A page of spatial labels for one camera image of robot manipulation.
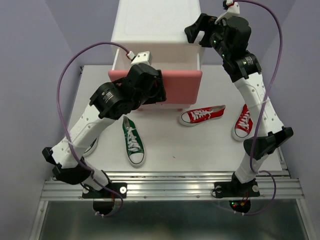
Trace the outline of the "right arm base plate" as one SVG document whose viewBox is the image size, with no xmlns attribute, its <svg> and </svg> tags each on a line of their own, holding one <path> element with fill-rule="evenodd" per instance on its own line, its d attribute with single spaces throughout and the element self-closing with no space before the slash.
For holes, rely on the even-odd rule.
<svg viewBox="0 0 320 240">
<path fill-rule="evenodd" d="M 249 197 L 259 197 L 260 191 L 258 183 L 252 180 L 247 183 L 240 183 L 235 181 L 220 181 L 214 183 L 213 192 L 218 199 L 222 198 L 242 198 L 249 195 Z"/>
</svg>

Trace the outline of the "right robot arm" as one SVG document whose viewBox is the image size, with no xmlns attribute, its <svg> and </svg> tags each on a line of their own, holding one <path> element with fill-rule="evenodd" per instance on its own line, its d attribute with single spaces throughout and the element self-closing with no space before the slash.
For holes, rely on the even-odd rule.
<svg viewBox="0 0 320 240">
<path fill-rule="evenodd" d="M 243 142 L 245 154 L 231 181 L 214 184 L 215 197 L 238 198 L 245 194 L 258 197 L 256 176 L 261 165 L 293 136 L 293 130 L 285 127 L 276 114 L 267 96 L 259 61 L 247 50 L 251 36 L 248 21 L 239 16 L 218 20 L 215 16 L 201 13 L 195 23 L 184 29 L 187 41 L 194 43 L 200 31 L 204 36 L 199 45 L 214 48 L 220 55 L 222 66 L 240 92 L 257 130 L 257 137 Z"/>
</svg>

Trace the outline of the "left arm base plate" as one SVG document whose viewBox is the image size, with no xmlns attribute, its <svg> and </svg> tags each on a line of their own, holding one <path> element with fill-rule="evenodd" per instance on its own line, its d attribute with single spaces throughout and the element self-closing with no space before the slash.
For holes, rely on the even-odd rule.
<svg viewBox="0 0 320 240">
<path fill-rule="evenodd" d="M 125 182 L 114 182 L 108 184 L 106 187 L 111 191 L 116 192 L 114 194 L 104 188 L 101 190 L 95 190 L 89 185 L 84 185 L 85 188 L 82 189 L 82 198 L 83 199 L 125 199 L 127 197 L 128 185 Z"/>
</svg>

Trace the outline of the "red sneaker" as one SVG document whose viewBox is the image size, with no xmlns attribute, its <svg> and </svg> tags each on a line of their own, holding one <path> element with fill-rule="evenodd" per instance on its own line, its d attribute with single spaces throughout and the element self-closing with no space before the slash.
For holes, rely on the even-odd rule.
<svg viewBox="0 0 320 240">
<path fill-rule="evenodd" d="M 182 113 L 178 120 L 183 126 L 193 127 L 208 120 L 221 118 L 225 112 L 225 109 L 225 105 L 191 109 Z"/>
<path fill-rule="evenodd" d="M 251 118 L 250 111 L 245 104 L 232 129 L 231 133 L 233 139 L 238 142 L 243 142 L 244 140 L 249 139 L 252 136 L 253 127 L 254 124 Z"/>
</svg>

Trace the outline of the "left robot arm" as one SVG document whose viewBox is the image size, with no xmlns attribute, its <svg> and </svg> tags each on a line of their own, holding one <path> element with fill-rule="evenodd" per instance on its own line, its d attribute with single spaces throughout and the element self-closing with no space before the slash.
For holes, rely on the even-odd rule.
<svg viewBox="0 0 320 240">
<path fill-rule="evenodd" d="M 85 162 L 85 151 L 121 116 L 141 105 L 165 100 L 162 72 L 145 63 L 134 64 L 125 77 L 100 85 L 65 137 L 57 145 L 42 150 L 45 160 L 54 166 L 54 177 L 70 185 L 87 185 L 100 197 L 108 196 L 109 178 Z"/>
</svg>

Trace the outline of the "pink front drawer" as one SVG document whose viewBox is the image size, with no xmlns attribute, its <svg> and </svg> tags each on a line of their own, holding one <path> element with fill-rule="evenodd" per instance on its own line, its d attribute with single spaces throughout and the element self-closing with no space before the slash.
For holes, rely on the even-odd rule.
<svg viewBox="0 0 320 240">
<path fill-rule="evenodd" d="M 203 76 L 203 51 L 193 46 L 156 47 L 129 45 L 135 54 L 150 51 L 151 66 L 161 70 L 166 101 L 144 105 L 140 109 L 186 109 L 197 102 Z"/>
</svg>

